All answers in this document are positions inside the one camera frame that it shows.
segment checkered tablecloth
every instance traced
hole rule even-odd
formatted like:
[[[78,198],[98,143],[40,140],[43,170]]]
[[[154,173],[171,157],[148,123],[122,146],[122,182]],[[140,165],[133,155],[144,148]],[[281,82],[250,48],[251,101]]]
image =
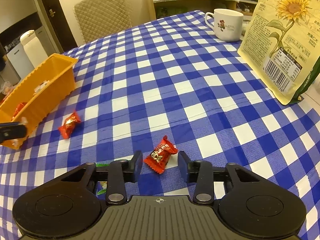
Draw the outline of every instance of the checkered tablecloth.
[[[156,20],[66,53],[79,59],[76,90],[20,151],[0,148],[0,235],[17,239],[12,205],[23,193],[85,162],[146,157],[164,135],[192,160],[239,163],[298,195],[302,239],[319,239],[320,117],[305,101],[282,106],[194,11]],[[76,110],[71,139],[58,127]],[[193,194],[172,155],[162,175],[143,165],[128,195]],[[217,190],[219,198],[223,192]]]

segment orange plastic basket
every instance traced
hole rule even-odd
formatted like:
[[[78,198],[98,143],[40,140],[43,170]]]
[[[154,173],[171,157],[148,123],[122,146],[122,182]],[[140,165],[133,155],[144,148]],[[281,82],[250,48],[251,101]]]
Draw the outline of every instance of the orange plastic basket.
[[[28,137],[60,101],[75,89],[73,66],[77,61],[60,54],[52,54],[47,58],[20,82],[0,105],[0,123],[11,122],[18,104],[27,102],[12,121],[20,122],[21,118],[25,117],[28,122]],[[49,83],[33,96],[34,89],[44,81]],[[4,141],[2,145],[17,150],[27,137],[18,139],[15,143],[13,140]]]

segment sunflower seed bag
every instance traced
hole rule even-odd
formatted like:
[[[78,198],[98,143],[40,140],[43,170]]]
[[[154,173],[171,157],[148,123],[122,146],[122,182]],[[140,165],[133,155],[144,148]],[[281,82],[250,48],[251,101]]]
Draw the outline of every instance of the sunflower seed bag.
[[[259,0],[238,50],[287,105],[320,72],[320,0]]]

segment red candy wrapper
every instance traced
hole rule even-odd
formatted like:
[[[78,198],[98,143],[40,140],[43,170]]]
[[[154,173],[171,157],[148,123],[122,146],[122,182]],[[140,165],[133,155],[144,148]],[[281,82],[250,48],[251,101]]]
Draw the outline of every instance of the red candy wrapper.
[[[155,172],[161,174],[164,172],[164,168],[169,161],[170,155],[176,154],[177,152],[178,150],[168,141],[167,136],[165,135],[156,149],[144,159],[144,162]]]
[[[22,110],[22,108],[24,108],[24,106],[26,105],[26,102],[20,103],[18,104],[16,110],[14,111],[13,117],[11,119],[11,122],[13,121],[13,119],[17,116],[17,114]]]
[[[81,123],[81,120],[76,111],[74,111],[72,115],[64,120],[64,124],[58,128],[62,137],[64,139],[70,138],[71,133],[78,123]]]

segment beige chair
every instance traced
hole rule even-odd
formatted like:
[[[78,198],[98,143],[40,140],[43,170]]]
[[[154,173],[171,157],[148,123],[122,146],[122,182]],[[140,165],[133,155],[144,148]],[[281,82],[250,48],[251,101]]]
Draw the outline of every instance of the beige chair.
[[[74,9],[85,43],[132,27],[127,0],[83,0]]]

